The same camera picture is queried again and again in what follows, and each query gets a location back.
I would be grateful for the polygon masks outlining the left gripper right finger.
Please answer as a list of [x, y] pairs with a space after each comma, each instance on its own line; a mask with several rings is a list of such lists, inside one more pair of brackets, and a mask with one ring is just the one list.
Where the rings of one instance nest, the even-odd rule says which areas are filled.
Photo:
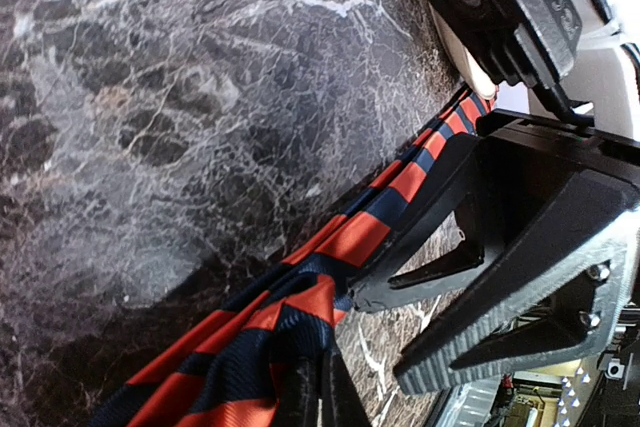
[[371, 426], [341, 352], [337, 349], [327, 351], [324, 354], [321, 367], [320, 396], [323, 426]]

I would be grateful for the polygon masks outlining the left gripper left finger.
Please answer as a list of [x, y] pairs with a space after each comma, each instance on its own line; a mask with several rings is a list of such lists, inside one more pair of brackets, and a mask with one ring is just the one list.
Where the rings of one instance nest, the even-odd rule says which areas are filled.
[[273, 427], [314, 427], [318, 421], [318, 363], [299, 359], [289, 367], [281, 383]]

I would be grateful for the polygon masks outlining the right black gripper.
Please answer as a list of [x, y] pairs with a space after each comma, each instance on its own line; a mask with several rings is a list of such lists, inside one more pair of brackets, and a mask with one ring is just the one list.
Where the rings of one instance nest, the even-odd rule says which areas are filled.
[[[455, 136], [350, 284], [381, 312], [467, 287], [394, 368], [420, 395], [600, 352], [639, 264], [639, 145], [592, 128], [497, 110]], [[464, 239], [399, 270], [450, 214]]]

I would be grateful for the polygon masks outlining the red navy striped tie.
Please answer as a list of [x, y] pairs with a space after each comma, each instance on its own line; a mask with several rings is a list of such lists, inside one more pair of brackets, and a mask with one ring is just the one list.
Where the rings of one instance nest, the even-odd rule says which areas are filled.
[[337, 349], [348, 281], [390, 236], [446, 143], [491, 112], [463, 88], [353, 203], [130, 378], [95, 426], [272, 426], [282, 378]]

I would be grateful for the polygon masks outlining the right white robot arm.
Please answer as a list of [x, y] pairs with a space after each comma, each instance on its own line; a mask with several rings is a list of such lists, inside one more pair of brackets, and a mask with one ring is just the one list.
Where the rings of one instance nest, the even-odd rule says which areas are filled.
[[492, 81], [530, 88], [545, 115], [447, 129], [352, 283], [363, 312], [460, 291], [401, 353], [409, 395], [602, 352], [639, 269], [639, 145], [561, 83], [583, 42], [579, 6], [609, 21], [605, 0], [428, 1]]

